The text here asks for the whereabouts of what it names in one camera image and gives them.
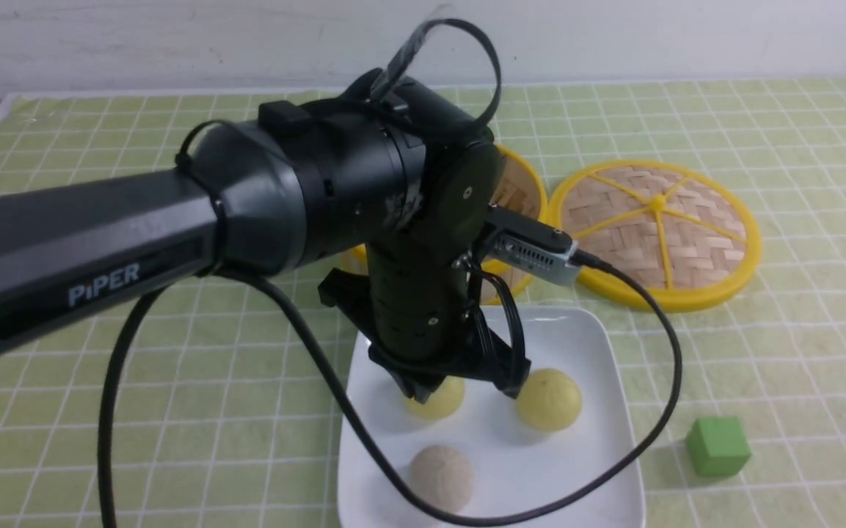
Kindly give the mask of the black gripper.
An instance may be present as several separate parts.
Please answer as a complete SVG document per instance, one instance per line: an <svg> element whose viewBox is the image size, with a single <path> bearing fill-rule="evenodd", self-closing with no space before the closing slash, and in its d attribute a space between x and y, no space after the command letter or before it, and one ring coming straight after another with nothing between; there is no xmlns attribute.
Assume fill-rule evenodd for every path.
<svg viewBox="0 0 846 528"><path fill-rule="evenodd" d="M500 305L481 304L483 283ZM369 356L419 404L447 375L490 382L517 399L530 375L523 328L506 283L479 268L471 253L436 260L410 247L367 247L367 274L335 268L318 287L369 340Z"/></svg>

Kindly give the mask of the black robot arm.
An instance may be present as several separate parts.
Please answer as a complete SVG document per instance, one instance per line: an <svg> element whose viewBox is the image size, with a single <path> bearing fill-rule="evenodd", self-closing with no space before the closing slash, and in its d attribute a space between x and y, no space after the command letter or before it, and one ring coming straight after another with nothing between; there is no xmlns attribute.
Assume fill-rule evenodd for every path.
<svg viewBox="0 0 846 528"><path fill-rule="evenodd" d="M275 277L365 248L318 287L420 402L447 375L516 397L529 372L479 309L503 155L483 120L419 81L369 100L273 101L171 169L0 197L0 355L186 277Z"/></svg>

